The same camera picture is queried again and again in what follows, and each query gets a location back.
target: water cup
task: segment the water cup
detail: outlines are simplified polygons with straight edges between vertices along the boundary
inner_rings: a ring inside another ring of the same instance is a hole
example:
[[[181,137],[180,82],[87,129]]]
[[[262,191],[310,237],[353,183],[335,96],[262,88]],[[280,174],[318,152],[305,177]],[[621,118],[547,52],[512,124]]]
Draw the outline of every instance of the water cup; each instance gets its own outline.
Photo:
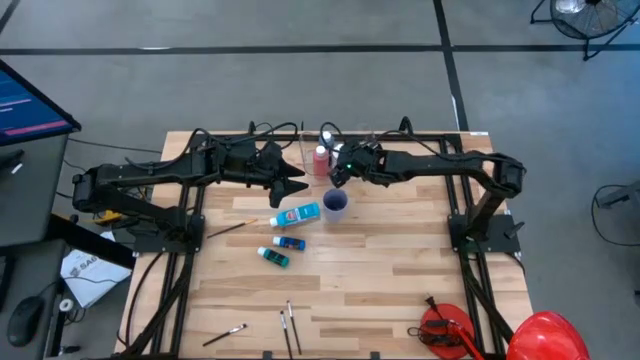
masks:
[[[324,217],[328,223],[339,222],[346,213],[349,198],[347,193],[340,189],[331,189],[322,197],[324,205]]]

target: teal paint bottle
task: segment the teal paint bottle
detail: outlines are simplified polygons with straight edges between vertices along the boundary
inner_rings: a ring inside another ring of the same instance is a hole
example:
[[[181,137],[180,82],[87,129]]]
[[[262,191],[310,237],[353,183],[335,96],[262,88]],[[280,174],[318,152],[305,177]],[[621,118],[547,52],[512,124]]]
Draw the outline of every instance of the teal paint bottle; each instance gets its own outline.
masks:
[[[304,248],[307,244],[305,243],[304,240],[300,240],[300,239],[288,238],[284,236],[274,236],[273,245],[277,245],[287,249],[296,249],[296,250],[304,251]]]
[[[279,213],[276,217],[269,220],[271,226],[286,227],[290,225],[299,224],[301,222],[317,219],[320,217],[320,206],[318,203],[311,203],[307,205],[299,206],[295,209],[290,209]]]
[[[288,257],[279,254],[271,249],[267,249],[266,247],[260,247],[258,249],[258,255],[282,267],[287,267],[287,265],[289,265]]]

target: red object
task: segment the red object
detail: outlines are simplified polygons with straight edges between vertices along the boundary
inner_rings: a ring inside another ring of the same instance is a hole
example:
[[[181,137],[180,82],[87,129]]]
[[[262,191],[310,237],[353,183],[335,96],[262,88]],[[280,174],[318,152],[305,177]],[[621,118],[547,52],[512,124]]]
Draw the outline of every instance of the red object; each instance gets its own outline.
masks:
[[[326,177],[329,173],[329,152],[324,146],[318,146],[313,152],[313,175]]]
[[[473,324],[471,324],[471,319],[469,318],[469,315],[467,315],[467,313],[465,313],[459,307],[451,304],[438,304],[438,312],[440,312],[440,315],[442,315],[444,319],[450,320],[450,323],[453,322],[459,325],[462,328],[460,330],[463,330],[463,332],[466,331],[469,334],[469,338],[471,339],[471,342],[473,343],[473,338],[475,337],[475,334],[473,332]],[[434,320],[442,320],[442,319],[440,318],[440,316],[438,316],[438,314],[433,309],[429,309],[424,313],[424,315],[422,315],[422,320],[420,320],[420,324],[424,326],[427,321],[434,321]],[[445,335],[447,334],[447,331],[451,333],[452,329],[450,326],[439,327],[439,328],[433,328],[433,327],[429,328],[429,333],[436,334],[436,335]],[[452,346],[452,347],[429,346],[429,350],[431,350],[431,352],[436,354],[439,358],[447,359],[447,360],[460,359],[465,355],[467,355],[467,350],[462,345]]]
[[[590,359],[578,331],[567,319],[551,311],[536,313],[525,320],[511,338],[507,351],[507,360],[543,359]]]

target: gray floor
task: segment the gray floor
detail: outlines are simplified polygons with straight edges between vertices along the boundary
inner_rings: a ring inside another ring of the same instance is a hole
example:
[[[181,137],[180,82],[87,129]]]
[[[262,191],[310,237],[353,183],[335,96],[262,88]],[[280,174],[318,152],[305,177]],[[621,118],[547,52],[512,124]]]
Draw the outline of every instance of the gray floor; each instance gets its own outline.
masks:
[[[446,0],[452,43],[579,44],[552,25],[529,25],[535,3]],[[22,0],[0,34],[0,48],[439,42],[432,2],[417,0]],[[640,43],[640,26],[619,42]],[[386,129],[402,115],[420,130],[456,129],[439,52],[3,59],[74,114],[84,125],[76,137],[86,140],[160,149],[167,130],[230,130],[250,120]],[[529,170],[510,207],[526,222],[520,239],[534,309],[564,314],[593,358],[637,358],[640,250],[601,241],[589,209],[598,186],[640,179],[640,52],[588,63],[579,52],[455,53],[455,62],[471,130],[489,131],[496,150]],[[123,156],[157,158],[75,143],[67,150],[85,167]],[[60,191],[71,191],[73,174],[64,169]],[[55,210],[72,211],[64,199]],[[598,220],[610,238],[637,241],[626,204]],[[126,293],[118,286],[66,329],[64,342],[84,350],[65,358],[110,354]]]

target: monitor screen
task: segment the monitor screen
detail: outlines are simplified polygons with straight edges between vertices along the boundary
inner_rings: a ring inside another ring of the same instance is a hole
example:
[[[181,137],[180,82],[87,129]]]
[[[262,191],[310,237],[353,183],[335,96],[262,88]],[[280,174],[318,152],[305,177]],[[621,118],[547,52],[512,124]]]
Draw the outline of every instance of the monitor screen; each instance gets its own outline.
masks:
[[[75,122],[68,120],[68,114],[19,75],[7,71],[0,68],[0,146],[75,129]]]

